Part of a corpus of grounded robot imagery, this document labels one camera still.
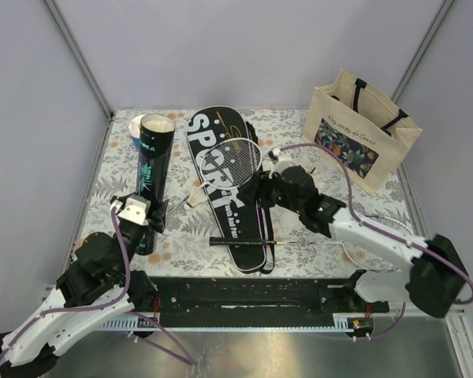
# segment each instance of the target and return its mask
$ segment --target floral print on bag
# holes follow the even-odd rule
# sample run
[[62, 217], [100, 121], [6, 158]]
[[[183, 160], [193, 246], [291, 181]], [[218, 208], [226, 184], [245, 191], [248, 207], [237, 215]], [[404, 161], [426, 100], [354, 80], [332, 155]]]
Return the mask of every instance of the floral print on bag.
[[315, 142], [333, 151], [344, 165], [365, 178], [378, 158], [378, 154], [363, 144], [335, 130], [324, 118], [315, 135]]

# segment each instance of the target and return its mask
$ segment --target patterned table surface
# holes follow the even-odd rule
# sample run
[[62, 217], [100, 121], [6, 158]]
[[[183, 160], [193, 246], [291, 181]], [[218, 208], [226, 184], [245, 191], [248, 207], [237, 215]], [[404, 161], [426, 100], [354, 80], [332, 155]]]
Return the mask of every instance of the patterned table surface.
[[[109, 213], [112, 195], [126, 195], [135, 190], [137, 152], [128, 133], [130, 120], [140, 114], [160, 113], [177, 123], [172, 157], [166, 183], [170, 203], [183, 198], [197, 181], [196, 172], [185, 140], [185, 127], [194, 110], [152, 109], [121, 110], [116, 113], [102, 165], [91, 196], [91, 204], [85, 217], [81, 238], [92, 232], [113, 232]], [[243, 110], [245, 119], [256, 129], [259, 144], [265, 149], [301, 143], [307, 110]], [[345, 178], [313, 149], [292, 152], [293, 157], [310, 172], [320, 191], [342, 201], [347, 201]], [[271, 163], [265, 161], [264, 169]], [[382, 215], [411, 227], [404, 202], [402, 186], [396, 175], [391, 176], [376, 194], [370, 196], [354, 186], [357, 211], [363, 214]], [[276, 240], [315, 240], [310, 246], [276, 246], [273, 277], [346, 277], [360, 267], [389, 270], [393, 267], [375, 257], [369, 251], [351, 244], [330, 240], [320, 234], [309, 232], [297, 219], [297, 215], [281, 208], [271, 210]], [[383, 220], [383, 223], [404, 231], [402, 226]], [[156, 251], [149, 256], [135, 256], [133, 269], [143, 269], [150, 276], [260, 276], [260, 273], [244, 275], [234, 266], [227, 249], [223, 246], [209, 247], [208, 238], [220, 233], [207, 203], [186, 212], [181, 206], [175, 209], [166, 222], [166, 230], [158, 238]]]

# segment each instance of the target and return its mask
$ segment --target white cable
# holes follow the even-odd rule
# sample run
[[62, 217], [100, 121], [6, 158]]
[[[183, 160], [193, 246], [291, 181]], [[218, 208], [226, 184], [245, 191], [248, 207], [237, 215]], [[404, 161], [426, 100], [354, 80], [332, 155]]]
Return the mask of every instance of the white cable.
[[411, 228], [409, 228], [405, 223], [403, 222], [399, 222], [398, 220], [394, 219], [394, 218], [391, 218], [391, 217], [387, 217], [386, 215], [370, 215], [367, 217], [369, 218], [382, 218], [382, 219], [386, 219], [388, 221], [391, 221], [391, 222], [394, 222], [395, 224], [399, 224], [402, 228], [404, 228], [405, 230], [408, 231], [408, 233], [410, 235], [415, 235], [415, 233], [413, 232], [413, 230]]

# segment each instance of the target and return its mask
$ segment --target black cylindrical container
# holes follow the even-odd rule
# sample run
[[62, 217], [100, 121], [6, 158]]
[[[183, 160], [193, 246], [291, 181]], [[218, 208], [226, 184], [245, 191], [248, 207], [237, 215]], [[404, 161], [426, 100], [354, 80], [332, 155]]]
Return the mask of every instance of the black cylindrical container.
[[[159, 208], [165, 193], [166, 174], [172, 152], [175, 122], [159, 114], [148, 114], [140, 121], [139, 168], [136, 192], [151, 201], [151, 211]], [[138, 254], [151, 254], [155, 234], [147, 233]]]

